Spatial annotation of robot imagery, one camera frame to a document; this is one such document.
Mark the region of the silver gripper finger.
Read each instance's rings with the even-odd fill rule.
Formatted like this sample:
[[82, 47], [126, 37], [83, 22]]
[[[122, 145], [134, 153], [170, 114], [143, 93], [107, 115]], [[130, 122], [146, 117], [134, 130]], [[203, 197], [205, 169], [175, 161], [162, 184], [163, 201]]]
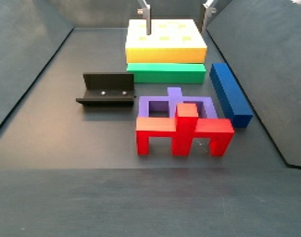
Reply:
[[217, 0], [207, 0], [206, 3], [202, 5], [203, 7], [202, 30], [206, 29], [209, 18], [217, 12], [217, 9], [214, 7], [215, 4], [217, 4]]
[[145, 0], [138, 0], [140, 8], [138, 9], [138, 14], [146, 20], [146, 34], [151, 34], [151, 6]]

